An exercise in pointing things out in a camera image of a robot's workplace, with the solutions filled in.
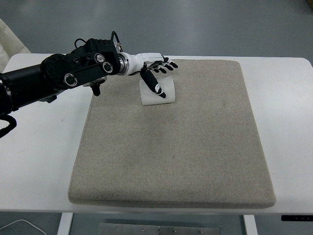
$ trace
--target felt mat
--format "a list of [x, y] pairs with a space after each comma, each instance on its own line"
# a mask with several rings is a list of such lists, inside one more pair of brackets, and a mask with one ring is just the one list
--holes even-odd
[[143, 106], [139, 75], [93, 97], [73, 168], [73, 203], [265, 208], [275, 195], [240, 64], [176, 60], [176, 101]]

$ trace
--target white table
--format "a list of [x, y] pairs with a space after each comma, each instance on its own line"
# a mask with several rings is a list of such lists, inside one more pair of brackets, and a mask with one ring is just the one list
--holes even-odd
[[[5, 72], [41, 63], [48, 54], [18, 54]], [[92, 97], [63, 92], [11, 113], [18, 126], [0, 139], [0, 211], [313, 213], [313, 68], [302, 58], [184, 57], [238, 61], [277, 197], [267, 209], [141, 209], [76, 205], [67, 199], [73, 164]]]

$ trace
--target circular bolt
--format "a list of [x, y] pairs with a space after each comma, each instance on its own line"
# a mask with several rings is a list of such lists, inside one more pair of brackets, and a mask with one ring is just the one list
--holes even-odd
[[103, 55], [101, 55], [101, 54], [95, 54], [95, 56], [94, 56], [94, 58], [95, 58], [95, 60], [96, 60], [96, 62], [97, 63], [102, 63], [102, 62], [104, 62], [104, 57], [103, 57]]
[[64, 82], [69, 85], [70, 87], [75, 87], [77, 85], [77, 79], [74, 77], [73, 74], [67, 73], [64, 76]]
[[103, 67], [104, 71], [107, 73], [111, 73], [113, 71], [113, 66], [109, 62], [104, 62], [102, 64], [102, 67]]

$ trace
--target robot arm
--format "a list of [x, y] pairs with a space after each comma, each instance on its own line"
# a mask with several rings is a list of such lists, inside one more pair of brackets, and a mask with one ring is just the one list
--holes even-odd
[[[79, 40], [85, 43], [81, 47], [76, 46]], [[90, 86], [98, 96], [107, 75], [140, 73], [150, 90], [165, 98], [151, 71], [166, 73], [165, 69], [177, 68], [159, 53], [129, 55], [123, 52], [114, 31], [110, 40], [77, 39], [75, 47], [70, 54], [51, 55], [39, 65], [0, 73], [0, 119], [12, 123], [7, 118], [10, 112], [36, 101], [50, 103], [61, 92], [81, 85]]]

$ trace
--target white power cord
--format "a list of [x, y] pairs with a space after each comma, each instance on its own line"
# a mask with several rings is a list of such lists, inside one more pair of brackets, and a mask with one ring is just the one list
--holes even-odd
[[37, 226], [33, 225], [32, 223], [30, 223], [29, 221], [25, 220], [25, 219], [19, 219], [19, 220], [15, 220], [14, 222], [7, 224], [5, 226], [3, 226], [2, 228], [0, 228], [0, 230], [5, 229], [6, 227], [9, 227], [10, 225], [16, 223], [16, 222], [26, 222], [27, 224], [33, 226], [35, 229], [39, 230], [40, 232], [42, 232], [44, 235], [47, 235], [43, 230], [41, 230], [40, 228], [38, 228]]

